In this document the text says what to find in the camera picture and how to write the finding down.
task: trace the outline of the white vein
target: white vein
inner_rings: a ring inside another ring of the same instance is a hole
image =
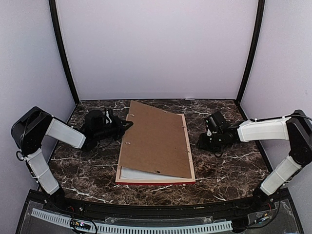
[[[101,164],[101,165],[94,165],[95,167],[109,167],[109,166],[116,166],[116,164]]]
[[[251,152],[251,153],[248,153],[248,154],[245,154],[245,155],[242,155],[242,156],[237,156],[235,155],[235,157],[233,156],[227,156],[227,157],[231,157],[231,158],[239,158],[238,161],[240,161],[241,159],[243,159],[244,157],[248,156],[248,155],[251,155],[251,154],[255,154],[256,152]]]
[[[215,196],[215,195],[214,195],[214,197],[215,197],[216,199],[220,200],[220,201],[226,201],[226,199],[224,199],[224,198],[222,198],[222,197],[217,197],[217,196]]]
[[[65,157],[65,158],[58,158],[58,159],[52,158],[51,161],[56,162],[56,161],[68,160],[68,159],[78,160],[77,158],[74,158],[74,157]]]
[[[169,187],[171,187],[171,186],[172,186],[172,184],[171,184],[171,185],[167,185],[167,186],[165,186],[165,187],[161,187],[161,188],[159,188],[159,189],[154,189],[154,190],[151,190],[151,191],[147,191],[146,193],[156,192],[156,191],[159,191],[159,190],[163,190],[163,189],[169,188]]]
[[[199,115],[210,115],[211,113],[207,113],[207,112],[198,112],[198,111],[182,111],[184,113],[196,113]]]
[[[67,189],[67,190],[70,190],[70,191],[74,191],[77,193],[77,195],[83,195],[83,196],[87,196],[88,198],[93,198],[93,199],[96,199],[96,200],[99,200],[99,201],[102,201],[103,203],[112,203],[111,201],[106,201],[104,199],[100,199],[100,198],[97,198],[95,196],[92,196],[90,194],[86,194],[86,193],[82,193],[82,192],[79,192],[77,189],[75,188],[66,188],[66,187],[63,187],[64,189]]]

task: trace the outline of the brown marble table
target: brown marble table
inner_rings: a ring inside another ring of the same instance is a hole
[[[242,119],[231,100],[139,100],[139,102],[185,114],[192,149],[196,184],[175,186],[116,185],[115,176],[120,142],[104,149],[82,152],[62,142],[50,160],[50,168],[66,192],[75,199],[123,205],[189,205],[226,201],[252,195],[252,190],[268,175],[255,143],[233,145],[221,158],[195,147],[199,134],[206,131],[204,117],[220,110],[229,121]],[[129,100],[83,101],[69,124],[80,127],[85,114],[93,109],[113,108],[125,119]],[[101,146],[110,140],[101,142]]]

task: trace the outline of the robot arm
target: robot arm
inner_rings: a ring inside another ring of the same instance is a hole
[[[57,203],[63,200],[64,191],[43,156],[43,138],[50,136],[74,148],[90,151],[104,138],[120,139],[132,125],[132,122],[114,116],[111,109],[105,110],[104,114],[93,110],[85,116],[85,124],[78,131],[39,107],[33,107],[13,125],[11,134],[32,177]]]
[[[289,140],[291,151],[276,169],[261,182],[253,195],[264,201],[284,183],[289,182],[312,161],[312,125],[301,110],[270,119],[251,119],[230,124],[220,112],[205,119],[207,134],[201,134],[198,148],[212,152],[222,151],[229,144],[252,140]]]

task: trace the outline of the white backdrop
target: white backdrop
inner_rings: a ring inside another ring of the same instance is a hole
[[[33,106],[64,121],[75,107],[48,1],[1,1],[0,71],[0,233],[12,234],[29,189],[38,184],[15,157],[11,127]],[[50,137],[43,140],[46,160],[55,144]]]
[[[79,98],[236,98],[257,1],[58,0]]]
[[[312,2],[266,1],[257,52],[242,107],[250,118],[302,109],[312,117]],[[289,151],[286,141],[263,141],[275,168]],[[312,164],[288,187],[305,233],[312,233]]]

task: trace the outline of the cardboard backing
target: cardboard backing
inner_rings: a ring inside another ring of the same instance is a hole
[[[181,115],[131,101],[127,119],[134,124],[122,139],[119,166],[192,178]]]

